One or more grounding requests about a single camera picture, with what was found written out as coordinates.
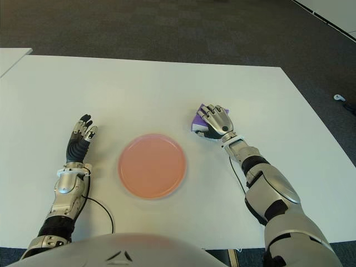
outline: robot forearm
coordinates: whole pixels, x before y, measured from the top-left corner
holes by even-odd
[[[247,180],[245,203],[265,228],[265,266],[341,266],[320,229],[303,212],[284,175],[242,137],[224,144]]]
[[[58,171],[60,178],[55,184],[55,200],[50,213],[22,259],[71,242],[75,221],[85,201],[83,179],[90,175],[90,168],[89,164],[69,162]]]

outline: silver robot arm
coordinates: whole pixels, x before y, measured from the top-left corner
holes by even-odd
[[[236,135],[225,110],[209,105],[198,114],[209,130],[196,133],[220,139],[221,147],[240,164],[246,176],[246,206],[265,225],[264,266],[341,266],[322,231],[304,214],[291,184],[257,148]]]
[[[90,178],[91,165],[83,163],[97,131],[96,126],[87,131],[92,124],[90,118],[90,115],[82,116],[74,127],[67,146],[67,163],[57,172],[59,179],[50,213],[21,259],[71,242],[75,222],[86,201],[82,197],[86,187],[84,178]]]

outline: table surface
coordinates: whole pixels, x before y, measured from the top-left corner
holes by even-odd
[[[0,78],[22,57],[32,52],[31,48],[0,48]]]
[[[356,168],[281,68],[25,56],[0,83],[0,246],[25,248],[37,235],[72,128],[90,113],[99,127],[86,157],[90,196],[112,212],[117,233],[205,249],[263,247],[226,152],[190,132],[201,103],[230,110],[236,132],[289,179],[330,242],[356,239]],[[159,200],[132,196],[117,173],[124,147],[148,133],[170,136],[187,158],[181,186]],[[73,239],[110,230],[89,201]]]

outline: pink petri dish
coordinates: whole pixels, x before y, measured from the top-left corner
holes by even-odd
[[[125,188],[144,199],[172,193],[185,176],[186,159],[173,139],[159,134],[134,139],[122,152],[118,174]]]

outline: black wire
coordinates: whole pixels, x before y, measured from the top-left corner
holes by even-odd
[[[234,171],[234,173],[235,173],[236,177],[237,177],[237,178],[238,178],[238,180],[239,180],[239,183],[240,183],[240,185],[241,185],[241,188],[242,188],[242,190],[243,190],[244,194],[246,195],[245,189],[244,189],[244,187],[243,187],[243,185],[242,185],[242,183],[241,183],[241,181],[240,181],[240,178],[238,177],[238,175],[237,175],[237,173],[236,173],[236,171],[235,171],[235,169],[234,169],[234,167],[233,167],[233,163],[231,162],[231,158],[230,158],[230,157],[229,157],[229,160],[230,160],[230,165],[231,165],[231,168],[233,168],[233,171]]]
[[[111,221],[111,233],[113,234],[113,219],[111,217],[110,212],[99,201],[97,201],[95,199],[92,199],[91,197],[88,197],[88,196],[85,197],[85,196],[82,195],[82,197],[84,197],[86,200],[90,199],[91,201],[94,201],[96,204],[100,205],[106,211],[106,213],[109,215],[109,218],[110,218],[110,221]]]

